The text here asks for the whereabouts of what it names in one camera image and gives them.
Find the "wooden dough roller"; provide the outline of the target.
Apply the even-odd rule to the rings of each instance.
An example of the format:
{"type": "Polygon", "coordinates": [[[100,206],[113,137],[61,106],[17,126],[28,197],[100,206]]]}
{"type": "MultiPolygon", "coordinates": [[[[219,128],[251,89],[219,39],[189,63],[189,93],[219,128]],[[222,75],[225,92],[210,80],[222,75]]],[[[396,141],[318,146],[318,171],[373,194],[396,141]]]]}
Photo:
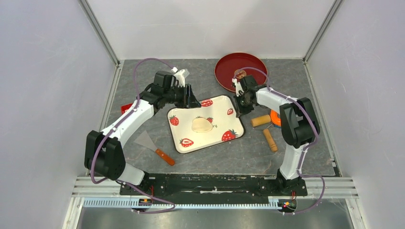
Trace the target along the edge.
{"type": "Polygon", "coordinates": [[[271,117],[269,114],[262,115],[251,119],[251,125],[254,129],[261,130],[272,152],[277,152],[278,147],[270,133],[270,126],[272,125],[271,117]]]}

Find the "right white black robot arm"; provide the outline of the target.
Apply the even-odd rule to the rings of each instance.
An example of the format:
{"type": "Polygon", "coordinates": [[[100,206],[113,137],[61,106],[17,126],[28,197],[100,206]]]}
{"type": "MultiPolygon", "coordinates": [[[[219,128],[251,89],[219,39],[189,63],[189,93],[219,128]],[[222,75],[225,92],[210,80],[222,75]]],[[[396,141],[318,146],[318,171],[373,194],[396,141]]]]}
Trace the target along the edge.
{"type": "Polygon", "coordinates": [[[311,100],[297,99],[275,91],[271,87],[237,87],[234,96],[237,116],[251,112],[255,106],[276,111],[281,120],[281,133],[286,142],[284,160],[277,171],[276,189],[287,195],[302,180],[302,165],[308,149],[319,137],[319,124],[311,100]]]}

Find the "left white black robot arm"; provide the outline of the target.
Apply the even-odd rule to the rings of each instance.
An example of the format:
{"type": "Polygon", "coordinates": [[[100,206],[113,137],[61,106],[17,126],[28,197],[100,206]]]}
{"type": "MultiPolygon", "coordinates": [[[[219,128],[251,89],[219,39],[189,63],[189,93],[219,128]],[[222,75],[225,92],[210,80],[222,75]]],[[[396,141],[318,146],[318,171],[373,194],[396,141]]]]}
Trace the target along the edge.
{"type": "Polygon", "coordinates": [[[149,191],[150,182],[145,179],[146,172],[126,163],[123,146],[144,122],[166,104],[174,104],[182,109],[201,107],[190,84],[181,87],[151,83],[113,124],[87,135],[85,167],[89,169],[94,184],[110,179],[130,183],[139,195],[149,191]]]}

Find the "white dough piece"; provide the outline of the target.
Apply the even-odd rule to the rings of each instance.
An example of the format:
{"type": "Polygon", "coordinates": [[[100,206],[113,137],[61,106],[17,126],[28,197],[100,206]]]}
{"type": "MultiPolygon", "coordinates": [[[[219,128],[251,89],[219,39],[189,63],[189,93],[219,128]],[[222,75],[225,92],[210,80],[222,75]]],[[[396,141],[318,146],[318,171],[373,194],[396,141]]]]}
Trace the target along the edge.
{"type": "Polygon", "coordinates": [[[197,117],[192,121],[192,131],[196,133],[206,133],[213,129],[213,125],[203,117],[197,117]]]}

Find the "white strawberry tray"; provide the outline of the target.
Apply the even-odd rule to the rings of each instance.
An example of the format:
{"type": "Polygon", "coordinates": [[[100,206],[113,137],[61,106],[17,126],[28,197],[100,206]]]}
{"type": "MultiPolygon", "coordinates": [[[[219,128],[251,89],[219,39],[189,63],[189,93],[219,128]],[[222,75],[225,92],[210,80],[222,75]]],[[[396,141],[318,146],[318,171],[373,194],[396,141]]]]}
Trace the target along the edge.
{"type": "Polygon", "coordinates": [[[172,108],[167,113],[172,139],[180,154],[236,140],[245,133],[229,96],[208,98],[200,104],[199,108],[172,108]]]}

